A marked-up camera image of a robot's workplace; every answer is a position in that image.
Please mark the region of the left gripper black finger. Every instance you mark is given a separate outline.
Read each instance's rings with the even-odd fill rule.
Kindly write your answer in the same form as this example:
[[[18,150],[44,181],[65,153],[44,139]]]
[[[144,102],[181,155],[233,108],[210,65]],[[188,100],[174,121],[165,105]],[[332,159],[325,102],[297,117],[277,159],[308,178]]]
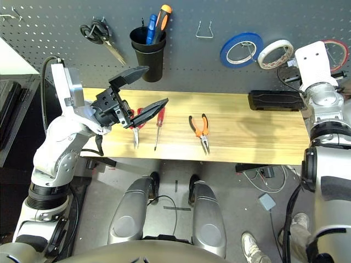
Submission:
[[[134,68],[129,68],[116,76],[109,79],[109,84],[112,87],[120,88],[126,84],[132,84],[133,82],[137,81],[148,72],[149,66],[137,66]]]
[[[151,120],[165,107],[167,103],[168,103],[168,99],[165,98],[143,108],[143,110],[139,114],[137,114],[135,117],[131,119],[130,127],[137,128],[140,125]]]

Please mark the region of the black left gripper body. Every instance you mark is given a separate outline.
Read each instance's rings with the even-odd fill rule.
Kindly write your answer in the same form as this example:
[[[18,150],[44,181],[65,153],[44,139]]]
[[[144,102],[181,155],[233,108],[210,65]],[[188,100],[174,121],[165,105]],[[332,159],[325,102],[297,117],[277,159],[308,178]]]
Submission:
[[[119,95],[120,89],[109,87],[96,96],[93,102],[94,117],[102,127],[120,123],[123,128],[131,126],[131,108]]]

